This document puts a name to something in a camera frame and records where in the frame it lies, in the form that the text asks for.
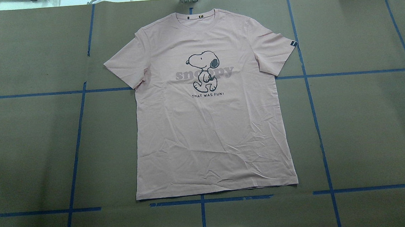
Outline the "pink Snoopy t-shirt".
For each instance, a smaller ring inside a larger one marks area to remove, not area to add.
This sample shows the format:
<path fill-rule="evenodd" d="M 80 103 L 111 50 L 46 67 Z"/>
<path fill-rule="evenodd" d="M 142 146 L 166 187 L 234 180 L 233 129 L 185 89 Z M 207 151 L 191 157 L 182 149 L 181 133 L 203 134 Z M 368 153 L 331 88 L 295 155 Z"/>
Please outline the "pink Snoopy t-shirt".
<path fill-rule="evenodd" d="M 297 185 L 275 81 L 297 45 L 221 9 L 140 28 L 104 63 L 135 90 L 136 199 Z"/>

